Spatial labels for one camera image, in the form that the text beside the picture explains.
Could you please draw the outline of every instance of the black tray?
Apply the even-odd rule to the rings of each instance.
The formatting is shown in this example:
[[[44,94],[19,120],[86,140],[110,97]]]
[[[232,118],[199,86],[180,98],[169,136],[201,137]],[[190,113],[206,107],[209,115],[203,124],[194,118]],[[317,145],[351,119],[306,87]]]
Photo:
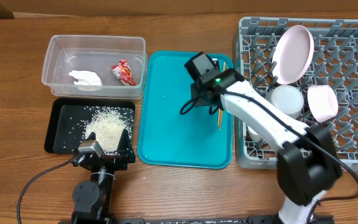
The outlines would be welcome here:
[[[116,107],[117,111],[127,119],[133,133],[135,104],[123,100],[99,100],[85,98],[59,98],[53,102],[52,111],[45,138],[44,149],[49,153],[72,154],[72,149],[83,141],[84,127],[78,127],[81,120],[91,121],[93,110],[85,110],[87,106]]]

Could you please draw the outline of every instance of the drying rack grid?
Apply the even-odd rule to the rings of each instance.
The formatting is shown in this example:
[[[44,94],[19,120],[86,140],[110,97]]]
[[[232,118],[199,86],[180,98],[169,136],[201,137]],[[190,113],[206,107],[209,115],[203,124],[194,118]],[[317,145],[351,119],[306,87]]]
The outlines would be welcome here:
[[[358,171],[358,20],[244,17],[233,43],[234,68],[264,97],[277,86],[277,78],[272,76],[276,44],[295,25],[307,27],[314,38],[312,63],[292,84],[305,99],[298,119],[312,128],[329,128],[339,158]],[[330,85],[335,91],[339,102],[335,118],[323,123],[313,118],[306,100],[311,85]],[[245,168],[276,169],[275,153],[265,142],[250,140],[242,121],[236,121],[236,128],[237,163]]]

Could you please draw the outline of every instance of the chopstick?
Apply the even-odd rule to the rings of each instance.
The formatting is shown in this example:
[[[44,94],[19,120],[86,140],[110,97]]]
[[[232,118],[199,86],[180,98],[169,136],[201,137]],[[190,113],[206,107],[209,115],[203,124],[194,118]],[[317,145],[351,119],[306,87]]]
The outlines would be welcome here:
[[[225,71],[226,68],[226,62],[223,62],[223,69],[222,71]],[[223,119],[223,110],[218,109],[219,113],[218,113],[218,127],[219,127],[219,131],[221,131],[222,128],[222,119]]]

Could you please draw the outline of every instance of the tabletop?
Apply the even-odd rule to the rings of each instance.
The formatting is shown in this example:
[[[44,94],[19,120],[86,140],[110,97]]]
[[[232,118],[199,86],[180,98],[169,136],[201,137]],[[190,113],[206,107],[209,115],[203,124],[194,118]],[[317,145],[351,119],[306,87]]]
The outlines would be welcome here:
[[[158,50],[232,55],[232,40],[244,16],[358,19],[358,12],[281,12],[193,16],[122,16],[0,20],[0,223],[16,222],[25,184],[69,155],[44,151],[53,96],[42,85],[45,51],[55,34],[140,36],[148,55]],[[136,149],[142,100],[135,101]],[[72,166],[37,179],[22,201],[23,223],[70,219],[74,187],[89,171]],[[240,168],[234,159],[221,170],[152,166],[137,159],[116,173],[111,212],[118,218],[240,218],[275,214],[284,194],[275,170]],[[356,183],[340,178],[328,196],[352,194]],[[358,223],[358,199],[326,202],[318,214],[336,223]]]

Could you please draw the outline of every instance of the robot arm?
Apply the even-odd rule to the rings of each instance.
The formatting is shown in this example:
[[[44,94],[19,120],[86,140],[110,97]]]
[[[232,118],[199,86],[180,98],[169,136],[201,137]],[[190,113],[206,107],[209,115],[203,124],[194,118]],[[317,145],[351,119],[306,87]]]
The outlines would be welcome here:
[[[198,99],[196,106],[216,105],[238,117],[278,154],[277,179],[286,199],[277,223],[309,223],[307,219],[313,205],[340,178],[342,170],[339,164],[304,140],[313,141],[336,157],[329,130],[310,129],[305,123],[285,115],[262,98],[241,74],[232,68],[220,72],[216,63],[203,52],[191,58],[185,68],[195,81],[191,84],[191,95]],[[254,101],[300,135],[282,126]],[[310,156],[303,158],[301,149],[310,151]]]

